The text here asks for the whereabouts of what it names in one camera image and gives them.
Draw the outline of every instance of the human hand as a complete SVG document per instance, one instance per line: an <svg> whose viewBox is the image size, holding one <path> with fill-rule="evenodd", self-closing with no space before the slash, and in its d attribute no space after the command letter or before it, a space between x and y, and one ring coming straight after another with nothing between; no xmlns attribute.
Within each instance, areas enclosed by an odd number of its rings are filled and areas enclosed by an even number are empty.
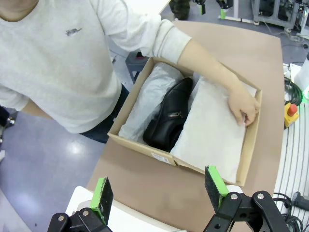
<svg viewBox="0 0 309 232"><path fill-rule="evenodd" d="M255 115L260 110L259 103L241 82L230 89L228 105L239 125L243 123L243 113L245 114L245 124L248 126L254 122Z"/></svg>

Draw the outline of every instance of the white bottle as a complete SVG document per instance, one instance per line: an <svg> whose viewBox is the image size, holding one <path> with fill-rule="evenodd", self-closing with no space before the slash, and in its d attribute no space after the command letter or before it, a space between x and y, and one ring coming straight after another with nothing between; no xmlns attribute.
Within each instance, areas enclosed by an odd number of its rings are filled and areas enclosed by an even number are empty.
<svg viewBox="0 0 309 232"><path fill-rule="evenodd" d="M303 91L305 98L309 100L309 53L301 70L296 75L294 83Z"/></svg>

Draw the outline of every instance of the person's left arm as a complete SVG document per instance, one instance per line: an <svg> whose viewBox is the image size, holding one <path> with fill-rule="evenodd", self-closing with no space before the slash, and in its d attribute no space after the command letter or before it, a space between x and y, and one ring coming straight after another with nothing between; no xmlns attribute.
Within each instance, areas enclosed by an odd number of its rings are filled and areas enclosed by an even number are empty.
<svg viewBox="0 0 309 232"><path fill-rule="evenodd" d="M126 51L140 49L143 56L165 58L224 86L229 106L239 123L254 121L259 109L240 80L203 46L160 15L137 14L124 0L90 0L104 33Z"/></svg>

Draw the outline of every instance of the brown table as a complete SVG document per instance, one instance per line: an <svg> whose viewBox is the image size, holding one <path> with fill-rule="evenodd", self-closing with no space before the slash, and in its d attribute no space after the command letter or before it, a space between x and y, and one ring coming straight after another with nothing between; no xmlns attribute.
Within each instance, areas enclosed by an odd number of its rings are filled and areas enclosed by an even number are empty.
<svg viewBox="0 0 309 232"><path fill-rule="evenodd" d="M208 23L175 22L222 63L263 91L261 117L253 159L243 191L273 192L283 134L283 68L280 39L246 29ZM179 229L201 232L214 211L204 176L173 167L109 140L90 179L108 176L114 198L152 218ZM233 231L249 231L238 223Z"/></svg>

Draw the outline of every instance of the person's neck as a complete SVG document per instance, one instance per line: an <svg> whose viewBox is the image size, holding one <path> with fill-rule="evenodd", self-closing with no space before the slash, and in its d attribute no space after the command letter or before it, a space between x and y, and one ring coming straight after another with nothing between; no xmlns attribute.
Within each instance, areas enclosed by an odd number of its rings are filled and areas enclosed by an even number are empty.
<svg viewBox="0 0 309 232"><path fill-rule="evenodd" d="M35 8L38 2L39 0L33 6L29 6L28 8L19 11L0 8L0 18L8 22L18 22L25 18L28 14L30 14L30 12Z"/></svg>

